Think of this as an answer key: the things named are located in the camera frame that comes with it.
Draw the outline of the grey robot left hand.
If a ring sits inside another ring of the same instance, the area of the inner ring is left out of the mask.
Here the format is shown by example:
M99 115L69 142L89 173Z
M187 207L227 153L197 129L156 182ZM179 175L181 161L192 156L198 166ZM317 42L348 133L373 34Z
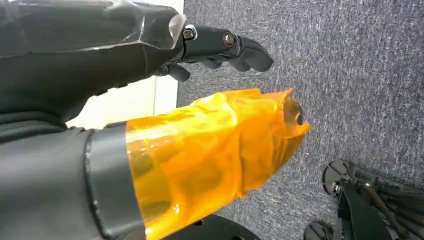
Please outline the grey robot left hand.
M291 90L218 92L165 114L68 127L90 97L181 63L269 70L256 41L145 0L0 3L3 240L254 240L215 212L261 187L310 125Z

